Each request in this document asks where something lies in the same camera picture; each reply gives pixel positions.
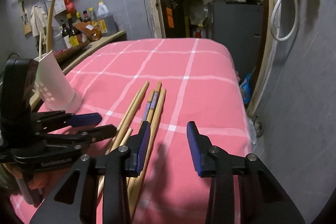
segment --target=wooden door frame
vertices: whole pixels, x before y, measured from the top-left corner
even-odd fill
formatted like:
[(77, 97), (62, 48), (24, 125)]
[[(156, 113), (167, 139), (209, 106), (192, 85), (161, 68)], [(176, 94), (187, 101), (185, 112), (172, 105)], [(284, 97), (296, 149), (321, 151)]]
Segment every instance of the wooden door frame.
[[(252, 117), (259, 105), (263, 92), (265, 90), (266, 84), (268, 82), (269, 74), (272, 69), (273, 60), (275, 52), (277, 49), (277, 41), (273, 39), (270, 33), (270, 19), (272, 16), (272, 11), (277, 0), (264, 0), (264, 16), (263, 16), (263, 35), (265, 38), (262, 43), (264, 47), (260, 48), (259, 64), (256, 68), (256, 85), (251, 96), (250, 104), (247, 108), (247, 115)], [(154, 31), (157, 38), (165, 38), (164, 31), (164, 19), (161, 9), (160, 0), (150, 0), (150, 8), (152, 11), (153, 21), (154, 21)], [(280, 22), (280, 11), (278, 12), (276, 18), (276, 25)]]
[[(277, 0), (264, 0), (263, 9), (263, 29), (262, 29), (262, 43), (264, 44), (263, 55), (260, 58), (259, 63), (256, 67), (256, 72), (258, 75), (255, 75), (257, 78), (253, 94), (251, 96), (251, 101), (246, 110), (248, 117), (252, 118), (256, 112), (256, 109), (259, 105), (263, 92), (265, 90), (268, 78), (272, 69), (275, 52), (277, 50), (278, 42), (272, 37), (270, 33), (270, 19), (272, 16), (272, 11)], [(279, 9), (276, 16), (275, 24), (277, 26), (277, 32), (279, 29), (281, 9)]]

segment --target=white plastic cup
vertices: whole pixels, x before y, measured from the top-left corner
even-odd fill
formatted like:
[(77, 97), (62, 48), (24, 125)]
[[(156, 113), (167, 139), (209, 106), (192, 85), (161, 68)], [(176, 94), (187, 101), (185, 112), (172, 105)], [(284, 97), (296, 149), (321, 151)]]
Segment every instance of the white plastic cup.
[(59, 67), (52, 51), (43, 54), (36, 73), (35, 89), (48, 109), (75, 113), (82, 105), (82, 98), (71, 87)]

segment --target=wooden stick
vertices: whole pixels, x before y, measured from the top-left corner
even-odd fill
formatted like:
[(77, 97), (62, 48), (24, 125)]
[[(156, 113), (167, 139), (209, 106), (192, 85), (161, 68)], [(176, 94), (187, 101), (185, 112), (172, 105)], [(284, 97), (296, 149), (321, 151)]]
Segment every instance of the wooden stick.
[(42, 59), (42, 34), (43, 34), (43, 29), (40, 32), (40, 40), (39, 40), (39, 61)]
[(158, 82), (157, 85), (156, 85), (156, 89), (155, 89), (155, 93), (154, 93), (154, 99), (153, 99), (153, 102), (151, 104), (150, 110), (149, 110), (148, 115), (147, 115), (147, 121), (149, 121), (149, 122), (152, 122), (155, 107), (156, 107), (157, 100), (158, 100), (158, 97), (159, 97), (159, 94), (160, 94), (161, 86), (162, 86), (161, 82)]
[[(137, 92), (136, 95), (134, 96), (132, 102), (130, 103), (130, 105), (128, 106), (128, 108), (127, 108), (127, 110), (126, 110), (126, 112), (125, 112), (125, 114), (124, 114), (124, 117), (121, 119), (121, 121), (120, 121), (120, 123), (119, 123), (119, 125), (118, 125), (118, 128), (117, 128), (117, 135), (118, 135), (118, 133), (119, 133), (119, 131), (120, 131), (120, 129), (121, 129), (121, 127), (122, 127), (122, 125), (123, 125), (123, 123), (124, 123), (124, 121), (125, 121), (127, 115), (128, 115), (128, 113), (129, 113), (129, 111), (131, 110), (131, 108), (132, 108), (132, 106), (133, 106), (135, 100), (137, 99), (139, 93), (140, 93), (140, 90), (138, 90), (138, 92)], [(110, 142), (109, 142), (109, 144), (108, 144), (108, 146), (107, 146), (105, 155), (107, 155), (108, 153), (110, 153), (110, 152), (112, 151), (112, 146), (113, 146), (113, 144), (114, 144), (114, 140), (111, 139)]]
[(154, 96), (154, 90), (152, 90), (151, 93), (149, 94), (148, 101), (147, 101), (146, 108), (145, 108), (145, 112), (142, 116), (142, 121), (140, 122), (139, 130), (141, 128), (142, 122), (146, 121), (146, 119), (147, 119), (147, 115), (148, 115), (149, 108), (150, 108), (152, 100), (153, 100), (153, 96)]
[(125, 134), (123, 140), (122, 140), (121, 143), (120, 143), (120, 146), (125, 145), (125, 143), (127, 142), (129, 136), (131, 136), (132, 131), (133, 131), (133, 129), (131, 129), (131, 128), (129, 128), (129, 129), (127, 130), (127, 132), (126, 132), (126, 134)]
[[(125, 134), (125, 137), (123, 138), (123, 140), (120, 143), (121, 145), (125, 145), (125, 143), (127, 142), (128, 137), (132, 134), (133, 129), (129, 128)], [(104, 187), (104, 181), (105, 181), (105, 176), (100, 176), (99, 177), (99, 184), (98, 184), (98, 196), (100, 195), (101, 191), (103, 190)]]
[(124, 114), (124, 117), (121, 119), (121, 121), (120, 121), (120, 123), (119, 123), (119, 125), (118, 125), (117, 132), (120, 131), (120, 129), (121, 129), (121, 127), (122, 127), (122, 125), (123, 125), (123, 123), (124, 123), (124, 121), (125, 121), (125, 119), (126, 119), (128, 113), (129, 113), (129, 111), (131, 110), (131, 107), (132, 107), (132, 105), (134, 104), (135, 100), (137, 99), (137, 97), (138, 97), (140, 91), (141, 91), (141, 90), (138, 90), (138, 92), (137, 92), (136, 95), (134, 96), (134, 98), (133, 98), (131, 104), (128, 106), (128, 108), (127, 108), (127, 110), (126, 110), (126, 112), (125, 112), (125, 114)]
[[(124, 138), (125, 133), (126, 133), (128, 127), (129, 127), (129, 125), (130, 125), (130, 123), (131, 123), (131, 121), (132, 121), (132, 119), (133, 119), (133, 117), (134, 117), (136, 111), (138, 110), (139, 104), (140, 104), (141, 100), (143, 99), (143, 97), (144, 97), (144, 95), (145, 95), (145, 93), (146, 93), (146, 90), (147, 90), (148, 86), (149, 86), (149, 82), (146, 81), (146, 82), (144, 83), (142, 89), (140, 90), (140, 92), (139, 92), (137, 98), (135, 99), (135, 101), (134, 101), (132, 107), (130, 108), (130, 110), (129, 110), (129, 112), (128, 112), (128, 115), (127, 115), (125, 121), (123, 122), (123, 124), (122, 124), (122, 126), (121, 126), (121, 128), (120, 128), (120, 131), (118, 132), (118, 135), (117, 135), (117, 137), (115, 138), (114, 143), (112, 144), (112, 147), (111, 147), (111, 149), (110, 149), (110, 152), (111, 152), (112, 150), (114, 150), (114, 149), (116, 149), (117, 147), (120, 146), (120, 143), (121, 143), (122, 139)], [(104, 187), (104, 177), (101, 176), (101, 177), (99, 178), (98, 189), (102, 189), (103, 187)]]
[(154, 113), (154, 116), (153, 116), (152, 124), (151, 124), (151, 137), (150, 137), (149, 144), (148, 144), (148, 149), (147, 149), (147, 154), (146, 154), (146, 159), (145, 159), (143, 170), (136, 179), (131, 178), (130, 182), (129, 182), (129, 185), (131, 185), (131, 180), (135, 179), (134, 187), (133, 187), (132, 194), (131, 194), (131, 198), (129, 198), (129, 211), (130, 211), (130, 214), (131, 214), (131, 218), (133, 217), (135, 205), (137, 204), (137, 200), (138, 200), (138, 196), (139, 196), (139, 192), (140, 192), (140, 187), (141, 187), (143, 178), (144, 178), (145, 173), (146, 173), (147, 164), (148, 164), (150, 154), (152, 152), (152, 146), (153, 146), (156, 130), (157, 130), (157, 127), (159, 125), (159, 119), (160, 119), (163, 103), (164, 103), (164, 100), (165, 100), (165, 96), (166, 96), (166, 90), (162, 89), (162, 91), (160, 93), (160, 96), (159, 96), (159, 100), (157, 102), (157, 107), (156, 107), (156, 110), (155, 110), (155, 113)]
[[(156, 86), (156, 89), (154, 91), (154, 94), (158, 94), (158, 91), (160, 91), (161, 89), (161, 86), (162, 86), (162, 83), (161, 82), (158, 82), (157, 83), (157, 86)], [(152, 119), (153, 119), (153, 114), (154, 114), (154, 110), (155, 110), (155, 107), (156, 107), (156, 103), (157, 103), (157, 96), (155, 98), (152, 97), (152, 101), (151, 101), (151, 104), (150, 104), (150, 109), (148, 111), (148, 114), (147, 114), (147, 118), (146, 118), (146, 121), (148, 122), (152, 122)], [(127, 178), (127, 193), (128, 193), (128, 199), (131, 198), (131, 194), (132, 194), (132, 191), (133, 191), (133, 187), (134, 187), (134, 182), (135, 182), (135, 178)]]
[(47, 53), (51, 51), (51, 40), (53, 39), (52, 32), (53, 32), (54, 6), (55, 6), (55, 0), (51, 0), (49, 13), (48, 13), (48, 25), (47, 25), (47, 41), (46, 41)]

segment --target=orange tag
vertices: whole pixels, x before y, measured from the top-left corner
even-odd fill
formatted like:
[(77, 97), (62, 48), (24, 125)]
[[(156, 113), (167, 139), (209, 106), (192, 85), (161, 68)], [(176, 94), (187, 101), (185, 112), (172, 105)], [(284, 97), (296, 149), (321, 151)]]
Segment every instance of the orange tag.
[(166, 10), (167, 10), (169, 28), (173, 28), (174, 27), (173, 10), (170, 8), (166, 8)]

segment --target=blue gripper pad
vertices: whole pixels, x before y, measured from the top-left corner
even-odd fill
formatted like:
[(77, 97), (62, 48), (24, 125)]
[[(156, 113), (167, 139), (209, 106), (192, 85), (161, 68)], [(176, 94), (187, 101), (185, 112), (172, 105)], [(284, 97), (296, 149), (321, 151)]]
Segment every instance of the blue gripper pad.
[(128, 138), (125, 144), (131, 150), (130, 157), (125, 160), (125, 172), (128, 177), (136, 178), (143, 170), (150, 137), (151, 124), (143, 121), (139, 133)]
[(208, 155), (208, 150), (212, 146), (208, 136), (198, 132), (194, 121), (187, 124), (187, 139), (195, 171), (198, 176), (211, 177), (216, 172), (216, 163)]
[(99, 113), (89, 113), (81, 115), (72, 115), (67, 121), (67, 126), (83, 127), (90, 125), (97, 125), (101, 122), (102, 117)]
[(138, 152), (138, 164), (135, 169), (138, 175), (140, 175), (145, 164), (149, 139), (151, 137), (151, 124), (147, 121), (143, 121), (140, 130), (144, 130), (144, 135)]

